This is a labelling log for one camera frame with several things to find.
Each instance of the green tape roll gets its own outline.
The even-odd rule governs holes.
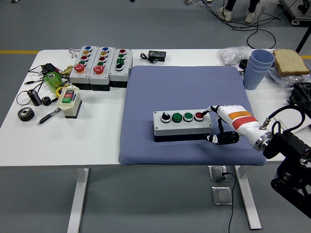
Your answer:
[[[43,79],[49,87],[50,91],[53,93],[55,93],[56,89],[63,84],[60,74],[55,71],[47,73],[47,75],[44,76]]]

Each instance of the blue plastic cup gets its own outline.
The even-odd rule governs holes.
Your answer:
[[[252,69],[249,65],[246,67],[243,84],[246,90],[255,90],[263,77],[268,73],[266,71],[257,71]]]
[[[275,58],[272,53],[266,50],[254,50],[249,60],[258,67],[271,67]]]
[[[255,65],[251,60],[248,60],[247,65],[256,71],[268,71],[270,67],[259,67]]]

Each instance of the white table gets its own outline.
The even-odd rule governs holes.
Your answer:
[[[165,62],[150,64],[140,59],[140,53],[148,54],[148,50],[133,50],[133,66],[223,66],[217,50],[165,50]],[[75,58],[71,58],[68,50],[43,50],[35,58],[32,67],[52,63],[64,70],[73,65]],[[25,81],[38,80],[34,73],[28,73]],[[33,85],[22,85],[19,92],[29,90]],[[74,168],[77,178],[76,192],[73,200],[68,232],[78,232],[88,169],[102,165],[118,165],[120,152],[121,120],[124,107],[126,88],[111,88],[109,92],[82,90],[83,101],[78,118],[66,119],[62,113],[54,116],[41,126],[38,121],[56,108],[50,106],[30,106],[35,117],[29,122],[22,122],[17,112],[23,106],[13,102],[0,129],[0,168],[9,167],[46,167],[46,168]],[[261,82],[256,90],[246,91],[253,112],[259,122],[263,122],[273,111],[286,104],[289,91],[279,89],[270,80]],[[55,94],[43,85],[40,97]],[[26,93],[18,101],[29,101]],[[310,129],[304,129],[298,137],[311,145],[308,137]],[[279,155],[271,161],[282,161]],[[240,188],[246,206],[251,229],[260,229],[260,222],[256,207],[251,196],[246,167],[236,166]]]

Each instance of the floor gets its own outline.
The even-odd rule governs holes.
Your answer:
[[[216,12],[222,3],[212,4]],[[243,22],[247,7],[248,1],[237,1],[233,20]],[[278,16],[283,11],[277,0],[262,0],[256,15]],[[252,36],[249,44],[295,50],[307,27],[293,27],[286,14],[279,18],[260,27],[275,36],[275,45],[264,31]],[[35,58],[35,54],[7,50],[79,49],[84,45],[217,49],[247,46],[254,32],[233,30],[206,8],[184,5],[182,0],[20,0],[18,4],[0,0],[0,22],[0,125]],[[310,40],[300,55],[311,55]],[[310,219],[270,187],[277,166],[257,167],[250,174],[260,232],[309,232]],[[232,187],[233,179],[225,185]],[[80,232],[225,233],[231,208],[213,205],[211,186],[207,166],[92,169]],[[75,187],[70,169],[0,169],[0,187],[0,232],[67,231]],[[231,232],[250,232],[239,189],[234,194]]]

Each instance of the metal gear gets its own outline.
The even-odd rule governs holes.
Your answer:
[[[48,96],[43,97],[41,101],[44,104],[44,106],[49,106],[52,103],[50,97]]]
[[[35,116],[35,113],[30,107],[25,107],[18,111],[17,116],[21,121],[29,121]]]

